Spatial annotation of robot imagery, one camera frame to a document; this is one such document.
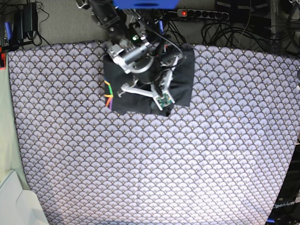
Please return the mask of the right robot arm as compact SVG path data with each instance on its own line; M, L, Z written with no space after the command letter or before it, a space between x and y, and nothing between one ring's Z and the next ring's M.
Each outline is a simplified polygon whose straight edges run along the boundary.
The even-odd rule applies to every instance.
M123 9L111 0L78 0L80 9L91 9L93 20L108 36L108 54L125 74L153 83L172 73L185 59L183 51L158 30L154 20L144 20L131 10L135 22L126 25Z

